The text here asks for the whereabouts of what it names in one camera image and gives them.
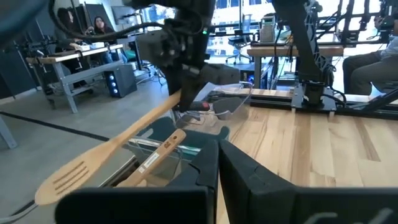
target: office chair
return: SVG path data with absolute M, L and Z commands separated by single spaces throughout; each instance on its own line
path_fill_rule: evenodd
M 243 15 L 243 23 L 242 23 L 243 34 L 250 32 L 251 16 L 252 16 L 251 14 Z M 234 46 L 239 51 L 239 53 L 228 57 L 225 60 L 225 62 L 228 63 L 228 59 L 235 58 L 234 65 L 236 65 L 236 59 L 239 58 L 239 61 L 241 61 L 242 57 L 247 58 L 249 59 L 249 62 L 252 62 L 251 57 L 242 54 L 242 48 L 248 46 L 250 42 L 251 42 L 250 35 L 236 35 L 234 37 L 228 38 L 228 44 Z

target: wooden spoon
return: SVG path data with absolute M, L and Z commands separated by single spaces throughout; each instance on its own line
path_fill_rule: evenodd
M 177 129 L 167 138 L 126 180 L 117 187 L 136 187 L 141 183 L 186 137 L 184 131 Z

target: man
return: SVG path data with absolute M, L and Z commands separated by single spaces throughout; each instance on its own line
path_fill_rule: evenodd
M 375 18 L 374 26 L 379 28 L 381 22 L 381 18 Z M 372 82 L 398 81 L 398 37 L 385 50 L 346 58 L 343 73 L 346 94 L 370 95 Z

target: wooden spatula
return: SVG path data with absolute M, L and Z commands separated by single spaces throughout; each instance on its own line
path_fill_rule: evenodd
M 184 131 L 177 129 L 164 141 L 126 180 L 117 187 L 135 187 L 143 181 L 186 137 Z
M 61 167 L 45 180 L 35 194 L 37 205 L 48 205 L 82 186 L 113 153 L 135 136 L 141 129 L 173 108 L 180 100 L 181 91 L 169 96 L 164 103 L 131 125 L 115 138 L 96 146 Z

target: gray floor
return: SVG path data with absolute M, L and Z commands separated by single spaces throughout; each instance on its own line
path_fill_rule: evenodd
M 71 114 L 66 101 L 51 110 L 41 92 L 6 105 L 0 110 L 93 134 L 113 137 L 157 106 L 167 97 L 167 87 L 157 82 L 139 85 L 125 98 L 97 95 L 81 96 L 78 114 Z M 101 141 L 59 131 L 34 123 L 2 116 L 19 146 L 6 149 L 0 141 L 0 218 L 6 217 L 34 198 L 41 182 L 77 155 Z M 121 149 L 89 185 L 98 185 L 121 167 L 131 152 Z M 17 223 L 52 223 L 53 206 L 39 207 Z

